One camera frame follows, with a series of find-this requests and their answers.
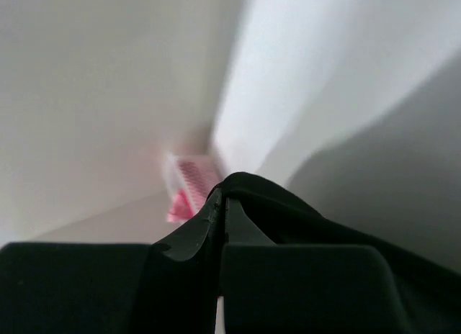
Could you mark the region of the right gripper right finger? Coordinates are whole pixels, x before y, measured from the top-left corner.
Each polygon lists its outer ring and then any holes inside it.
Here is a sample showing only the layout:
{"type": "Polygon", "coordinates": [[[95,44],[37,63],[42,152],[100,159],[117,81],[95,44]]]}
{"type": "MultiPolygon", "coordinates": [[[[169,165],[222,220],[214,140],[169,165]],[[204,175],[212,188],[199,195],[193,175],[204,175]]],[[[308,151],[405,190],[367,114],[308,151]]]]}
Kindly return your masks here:
{"type": "Polygon", "coordinates": [[[245,213],[239,200],[226,199],[225,240],[228,244],[251,246],[275,245],[245,213]]]}

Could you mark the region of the black t shirt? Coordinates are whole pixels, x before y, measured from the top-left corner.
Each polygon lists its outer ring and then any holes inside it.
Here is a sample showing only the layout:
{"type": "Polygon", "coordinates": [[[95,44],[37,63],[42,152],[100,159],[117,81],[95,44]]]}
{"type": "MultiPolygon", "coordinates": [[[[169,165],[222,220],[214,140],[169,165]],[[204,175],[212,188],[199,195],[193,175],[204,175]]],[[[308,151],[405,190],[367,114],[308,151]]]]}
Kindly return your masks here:
{"type": "Polygon", "coordinates": [[[227,333],[458,333],[460,275],[323,217],[260,176],[215,186],[275,245],[224,243],[227,333]]]}

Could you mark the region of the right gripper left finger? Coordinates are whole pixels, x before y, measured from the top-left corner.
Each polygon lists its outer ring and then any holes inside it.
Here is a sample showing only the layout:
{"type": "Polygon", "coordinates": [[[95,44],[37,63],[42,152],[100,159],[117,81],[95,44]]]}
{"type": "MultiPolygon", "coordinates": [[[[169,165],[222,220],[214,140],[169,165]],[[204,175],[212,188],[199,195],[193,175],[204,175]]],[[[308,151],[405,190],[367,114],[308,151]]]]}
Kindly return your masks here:
{"type": "Polygon", "coordinates": [[[217,266],[222,247],[223,195],[216,189],[192,219],[151,246],[151,261],[156,265],[198,262],[217,266]]]}

